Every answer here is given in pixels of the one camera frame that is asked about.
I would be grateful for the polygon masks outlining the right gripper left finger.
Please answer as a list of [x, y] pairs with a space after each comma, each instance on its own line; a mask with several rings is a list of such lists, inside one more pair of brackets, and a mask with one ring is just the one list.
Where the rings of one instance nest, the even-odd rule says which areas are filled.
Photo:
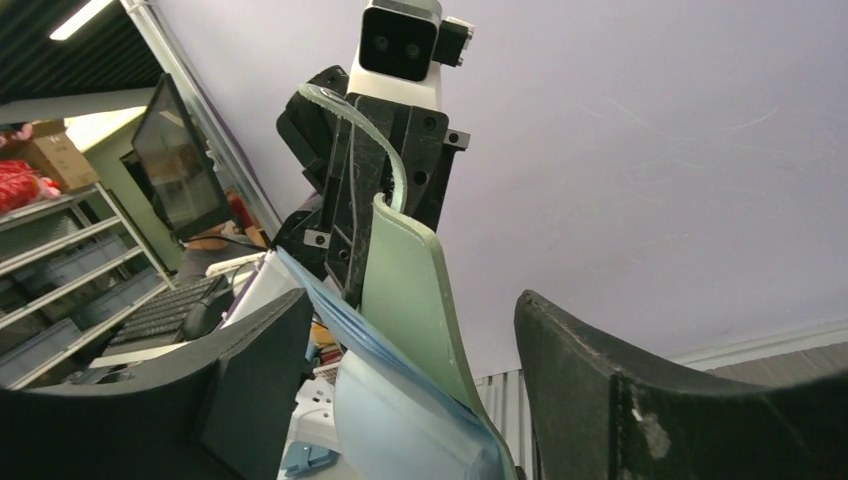
[[5, 479], [274, 479], [313, 307], [302, 289], [105, 384], [1, 394]]

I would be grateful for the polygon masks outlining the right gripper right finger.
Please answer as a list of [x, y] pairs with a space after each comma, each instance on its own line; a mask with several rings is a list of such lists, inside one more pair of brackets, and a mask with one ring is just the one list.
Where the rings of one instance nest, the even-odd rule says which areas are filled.
[[847, 377], [766, 387], [691, 369], [535, 291], [514, 310], [548, 479], [843, 479]]

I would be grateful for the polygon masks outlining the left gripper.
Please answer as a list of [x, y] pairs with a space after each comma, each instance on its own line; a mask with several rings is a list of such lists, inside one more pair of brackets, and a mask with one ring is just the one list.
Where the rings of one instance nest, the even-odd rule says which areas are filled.
[[362, 298], [374, 196], [392, 196], [398, 184], [379, 140], [388, 140], [404, 168], [404, 214], [435, 229], [454, 156], [467, 149], [470, 137], [451, 129], [442, 112], [368, 96], [348, 98], [348, 75], [339, 66], [325, 69], [307, 84], [316, 93], [340, 96], [376, 127], [378, 138], [306, 94], [292, 95], [276, 129], [318, 197], [285, 220], [274, 244], [319, 279], [331, 277], [342, 298], [356, 308]]

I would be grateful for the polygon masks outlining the green card holder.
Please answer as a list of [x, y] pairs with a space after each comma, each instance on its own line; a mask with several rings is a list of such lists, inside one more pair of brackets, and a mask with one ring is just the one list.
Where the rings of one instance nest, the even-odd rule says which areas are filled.
[[334, 423], [344, 459], [365, 479], [513, 479], [509, 448], [486, 413], [464, 351], [444, 251], [407, 216], [406, 171], [377, 127], [324, 87], [298, 88], [386, 154], [394, 192], [377, 194], [362, 300], [345, 303], [290, 254], [280, 260], [347, 351]]

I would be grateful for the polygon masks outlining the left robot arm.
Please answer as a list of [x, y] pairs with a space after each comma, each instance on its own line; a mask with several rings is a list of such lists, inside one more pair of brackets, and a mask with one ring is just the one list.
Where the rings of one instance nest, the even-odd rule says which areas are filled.
[[509, 452], [488, 420], [464, 351], [443, 248], [412, 217], [414, 147], [393, 147], [383, 106], [441, 109], [441, 69], [406, 80], [352, 68], [345, 97], [302, 85], [306, 98], [353, 124], [354, 160], [388, 157], [391, 197], [370, 213], [361, 299], [351, 306], [289, 254], [275, 253], [249, 294], [286, 290], [193, 349], [210, 354], [197, 439], [237, 479], [278, 475], [294, 400], [296, 364], [320, 315], [349, 350], [337, 376], [334, 430], [346, 461], [366, 479], [509, 479]]

